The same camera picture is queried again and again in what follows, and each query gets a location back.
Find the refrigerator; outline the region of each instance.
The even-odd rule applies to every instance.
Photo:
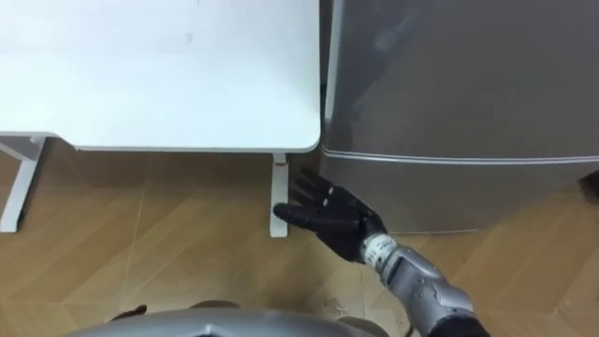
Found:
[[[599,169],[599,2],[329,4],[321,172],[391,232],[490,226]]]

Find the robotic arm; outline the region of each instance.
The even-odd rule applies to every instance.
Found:
[[[330,249],[371,266],[395,295],[421,336],[486,337],[468,295],[410,247],[387,235],[380,217],[351,192],[308,170],[292,191],[299,205],[279,204],[274,213],[316,233]]]

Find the robotic wrist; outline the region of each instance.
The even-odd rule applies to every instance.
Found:
[[[386,234],[374,234],[364,242],[362,252],[364,262],[402,302],[420,335],[427,336],[449,317],[475,320],[468,295],[450,285],[436,266],[412,248]]]

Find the white table leg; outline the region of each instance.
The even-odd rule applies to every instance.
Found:
[[[272,155],[272,187],[270,188],[270,236],[287,236],[287,223],[272,214],[272,207],[289,200],[289,162],[286,154]]]
[[[22,207],[36,173],[37,161],[45,138],[0,137],[0,150],[21,160],[19,172],[8,194],[7,204],[0,219],[0,232],[17,231]]]

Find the wooden floor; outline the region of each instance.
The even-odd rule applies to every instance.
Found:
[[[15,168],[0,158],[3,198]],[[403,310],[373,272],[310,233],[269,237],[269,192],[268,155],[52,142],[21,231],[0,235],[0,336],[57,336],[142,303],[210,299],[362,316],[402,334]],[[574,187],[476,233],[398,239],[471,294],[494,336],[599,335],[599,206]]]

